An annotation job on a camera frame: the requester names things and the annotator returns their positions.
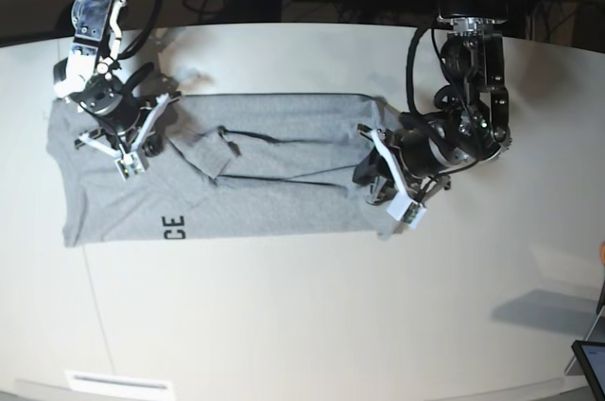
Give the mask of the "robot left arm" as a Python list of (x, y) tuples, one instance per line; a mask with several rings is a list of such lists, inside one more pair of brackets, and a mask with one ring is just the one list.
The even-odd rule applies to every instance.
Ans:
[[(355, 167), (353, 181), (381, 205), (398, 193), (418, 204), (451, 185), (454, 175), (496, 158), (510, 145), (510, 96), (505, 85), (505, 0), (437, 0), (437, 10), (419, 26), (406, 56), (407, 109), (397, 130), (378, 131), (370, 154)], [(450, 27), (433, 49), (445, 79), (434, 94), (434, 112), (415, 101), (414, 66), (424, 34)]]

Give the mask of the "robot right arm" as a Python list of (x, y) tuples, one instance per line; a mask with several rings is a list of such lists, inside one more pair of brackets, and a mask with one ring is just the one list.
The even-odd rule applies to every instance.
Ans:
[(58, 98), (76, 103), (99, 125), (92, 136), (79, 142), (89, 144), (104, 135), (119, 157), (131, 152), (130, 139), (147, 114), (132, 94), (136, 82), (121, 81), (115, 74), (120, 62), (132, 58), (143, 47), (154, 28), (164, 0), (154, 0), (144, 29), (127, 47), (119, 19), (128, 0), (75, 0), (71, 9), (74, 38), (65, 59), (54, 66), (54, 91)]

